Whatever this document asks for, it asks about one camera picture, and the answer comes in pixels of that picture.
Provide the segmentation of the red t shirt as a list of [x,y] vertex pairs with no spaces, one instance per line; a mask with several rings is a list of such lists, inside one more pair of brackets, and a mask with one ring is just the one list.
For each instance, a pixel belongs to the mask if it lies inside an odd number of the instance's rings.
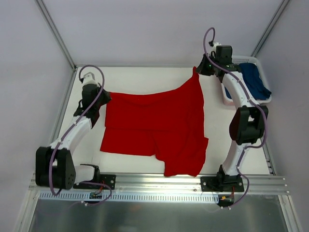
[[100,150],[125,155],[155,156],[164,176],[197,176],[206,160],[204,97],[199,74],[166,92],[134,95],[111,93],[106,106]]

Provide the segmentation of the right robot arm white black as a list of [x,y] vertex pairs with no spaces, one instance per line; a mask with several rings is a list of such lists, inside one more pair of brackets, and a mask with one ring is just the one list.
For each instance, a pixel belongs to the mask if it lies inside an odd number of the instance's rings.
[[232,62],[232,47],[210,42],[211,51],[204,52],[196,72],[200,75],[216,76],[228,90],[236,113],[229,126],[232,140],[229,152],[216,176],[201,178],[203,191],[243,192],[240,173],[243,160],[250,148],[255,148],[257,140],[266,134],[268,108],[260,106],[245,85],[239,65]]

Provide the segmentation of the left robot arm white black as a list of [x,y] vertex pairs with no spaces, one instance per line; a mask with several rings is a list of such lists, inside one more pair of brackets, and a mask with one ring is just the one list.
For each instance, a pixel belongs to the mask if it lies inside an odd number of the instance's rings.
[[95,189],[101,183],[99,167],[94,164],[75,166],[72,155],[99,119],[101,106],[111,101],[109,92],[97,84],[86,84],[82,88],[82,99],[72,122],[62,136],[49,146],[40,146],[36,151],[35,182],[41,187],[71,189],[75,184],[86,184]]

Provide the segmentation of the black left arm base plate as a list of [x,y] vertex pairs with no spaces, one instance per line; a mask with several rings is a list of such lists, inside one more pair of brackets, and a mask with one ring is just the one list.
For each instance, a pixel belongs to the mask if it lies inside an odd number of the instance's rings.
[[109,186],[112,190],[115,189],[116,184],[116,175],[114,174],[99,174],[97,177],[95,177],[93,180],[89,181],[91,184],[85,184],[84,182],[80,184],[74,184],[74,189],[94,189],[98,190],[101,188],[99,185],[93,185],[93,183],[101,183]]

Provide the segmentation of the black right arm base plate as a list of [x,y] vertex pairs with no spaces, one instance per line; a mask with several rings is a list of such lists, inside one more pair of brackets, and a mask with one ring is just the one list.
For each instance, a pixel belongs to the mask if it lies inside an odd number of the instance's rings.
[[244,192],[244,185],[240,175],[225,177],[202,176],[200,185],[203,192]]

